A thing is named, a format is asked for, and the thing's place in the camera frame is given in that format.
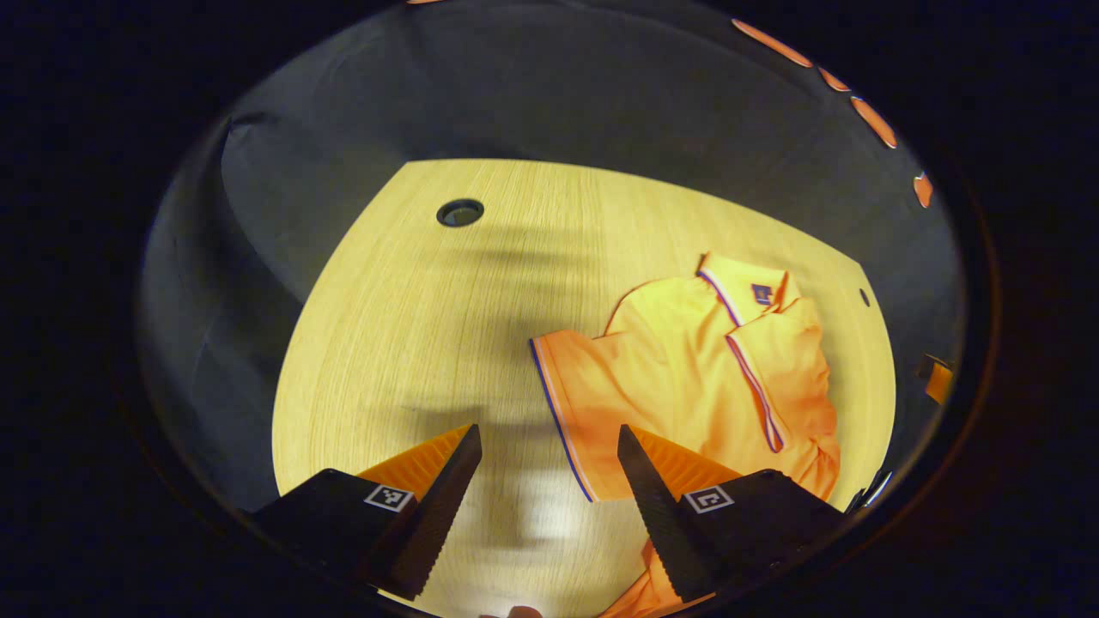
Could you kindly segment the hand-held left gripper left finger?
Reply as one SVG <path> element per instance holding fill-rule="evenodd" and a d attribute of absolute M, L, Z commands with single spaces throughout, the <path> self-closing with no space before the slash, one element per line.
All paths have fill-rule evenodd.
<path fill-rule="evenodd" d="M 480 461 L 479 427 L 464 424 L 357 475 L 321 470 L 252 520 L 334 578 L 412 602 Z"/>

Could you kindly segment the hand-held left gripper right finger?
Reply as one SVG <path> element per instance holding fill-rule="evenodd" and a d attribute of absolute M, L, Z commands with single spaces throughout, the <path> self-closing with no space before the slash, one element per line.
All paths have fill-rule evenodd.
<path fill-rule="evenodd" d="M 739 474 L 639 427 L 620 427 L 617 460 L 682 602 L 757 591 L 848 523 L 779 470 Z"/>

